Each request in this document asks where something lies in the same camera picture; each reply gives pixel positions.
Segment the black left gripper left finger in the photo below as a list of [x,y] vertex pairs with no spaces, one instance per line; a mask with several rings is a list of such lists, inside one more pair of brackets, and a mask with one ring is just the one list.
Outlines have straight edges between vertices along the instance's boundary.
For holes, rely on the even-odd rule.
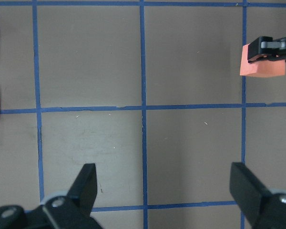
[[66,195],[52,197],[33,211],[0,207],[0,229],[101,229],[90,216],[97,196],[95,164],[84,164]]

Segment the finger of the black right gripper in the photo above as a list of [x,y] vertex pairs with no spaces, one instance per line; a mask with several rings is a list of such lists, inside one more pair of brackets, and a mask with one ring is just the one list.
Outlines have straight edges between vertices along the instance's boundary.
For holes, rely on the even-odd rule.
[[273,37],[260,36],[248,45],[248,63],[281,60],[286,62],[286,37],[273,39]]

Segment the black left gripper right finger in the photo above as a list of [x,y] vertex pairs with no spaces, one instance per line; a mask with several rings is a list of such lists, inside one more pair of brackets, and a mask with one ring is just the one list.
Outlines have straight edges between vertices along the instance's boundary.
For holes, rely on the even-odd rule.
[[286,229],[286,192],[268,189],[245,164],[231,164],[229,191],[251,228]]

